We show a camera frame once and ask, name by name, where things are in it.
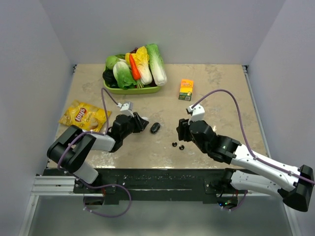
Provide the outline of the black earbud charging case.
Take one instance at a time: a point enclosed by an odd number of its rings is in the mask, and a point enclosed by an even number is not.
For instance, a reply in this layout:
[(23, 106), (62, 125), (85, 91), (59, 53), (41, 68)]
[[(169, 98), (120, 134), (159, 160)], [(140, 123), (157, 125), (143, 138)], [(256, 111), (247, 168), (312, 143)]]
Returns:
[(160, 127), (161, 127), (160, 123), (155, 122), (150, 128), (150, 132), (152, 134), (156, 134), (159, 131)]

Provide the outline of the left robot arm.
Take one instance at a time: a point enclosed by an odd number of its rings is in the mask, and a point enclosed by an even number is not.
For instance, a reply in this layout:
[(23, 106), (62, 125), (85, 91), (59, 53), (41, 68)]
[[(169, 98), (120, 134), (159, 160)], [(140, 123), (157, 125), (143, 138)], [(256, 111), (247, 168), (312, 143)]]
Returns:
[(86, 161), (89, 152), (116, 152), (128, 135), (144, 131), (148, 124), (147, 118), (134, 112), (131, 116), (116, 116), (107, 134), (84, 131), (71, 125), (48, 148), (47, 157), (59, 168), (83, 180), (85, 188), (91, 193), (96, 193), (101, 189), (102, 181), (98, 178), (98, 171)]

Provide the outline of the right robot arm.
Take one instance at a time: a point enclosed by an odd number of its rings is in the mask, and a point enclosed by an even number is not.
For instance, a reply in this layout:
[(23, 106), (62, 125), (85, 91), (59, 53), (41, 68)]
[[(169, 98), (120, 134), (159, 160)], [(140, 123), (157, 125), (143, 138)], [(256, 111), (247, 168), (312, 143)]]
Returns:
[(240, 167), (225, 169), (219, 181), (222, 192), (264, 193), (281, 198), (294, 210), (308, 211), (315, 184), (311, 167), (295, 167), (263, 156), (233, 138), (216, 134), (203, 120), (180, 119), (176, 131), (180, 141), (193, 142), (213, 160)]

